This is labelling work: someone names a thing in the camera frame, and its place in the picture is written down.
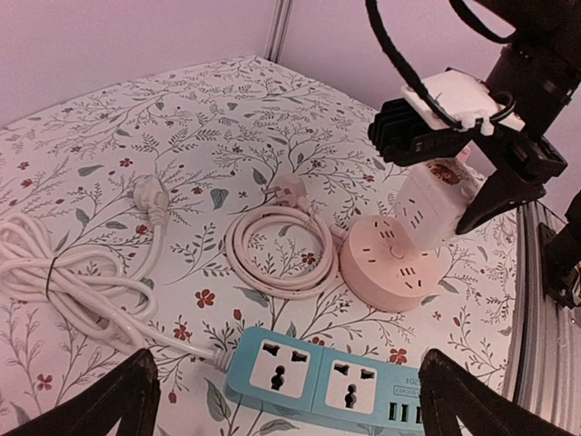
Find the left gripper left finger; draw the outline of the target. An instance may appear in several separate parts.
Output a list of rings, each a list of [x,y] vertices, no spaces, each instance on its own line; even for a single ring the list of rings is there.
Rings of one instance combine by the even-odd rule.
[[[161,398],[150,350],[133,353],[71,400],[10,430],[9,435],[152,435]]]

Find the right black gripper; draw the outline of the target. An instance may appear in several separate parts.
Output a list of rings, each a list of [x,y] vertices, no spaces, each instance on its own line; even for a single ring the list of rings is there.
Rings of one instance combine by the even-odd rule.
[[[474,142],[502,174],[487,178],[458,221],[456,235],[470,233],[502,213],[541,198],[543,184],[567,168],[566,160],[544,137],[535,139],[498,126],[490,136],[476,134]]]

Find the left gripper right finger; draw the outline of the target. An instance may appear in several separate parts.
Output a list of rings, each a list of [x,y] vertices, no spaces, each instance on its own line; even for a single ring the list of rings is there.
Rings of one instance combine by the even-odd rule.
[[[514,391],[502,395],[438,349],[424,353],[419,381],[427,435],[580,433],[580,378],[567,352],[521,353]]]

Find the white cube socket adapter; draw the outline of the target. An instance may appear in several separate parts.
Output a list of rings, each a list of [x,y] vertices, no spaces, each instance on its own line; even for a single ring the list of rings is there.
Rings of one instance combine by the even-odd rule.
[[[456,158],[417,163],[396,196],[396,219],[416,248],[436,249],[457,238],[458,223],[481,186]]]

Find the teal power strip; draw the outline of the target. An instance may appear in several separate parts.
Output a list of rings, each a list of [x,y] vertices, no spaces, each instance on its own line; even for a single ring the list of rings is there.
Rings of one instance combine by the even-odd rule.
[[[367,435],[421,435],[419,372],[251,327],[225,396],[286,420]]]

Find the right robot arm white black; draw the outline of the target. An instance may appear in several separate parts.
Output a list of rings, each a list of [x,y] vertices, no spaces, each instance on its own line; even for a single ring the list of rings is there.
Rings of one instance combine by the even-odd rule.
[[[577,1],[484,1],[482,6],[514,27],[509,36],[490,31],[462,1],[451,2],[462,21],[503,49],[485,84],[507,92],[524,122],[516,132],[497,125],[473,141],[494,165],[457,227],[469,233],[495,216],[545,195],[566,160],[545,133],[580,85],[580,4]]]

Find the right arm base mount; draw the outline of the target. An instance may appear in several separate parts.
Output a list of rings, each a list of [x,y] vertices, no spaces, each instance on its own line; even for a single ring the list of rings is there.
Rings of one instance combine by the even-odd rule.
[[[567,223],[558,233],[546,224],[537,227],[544,293],[560,306],[580,306],[580,193],[566,211]]]

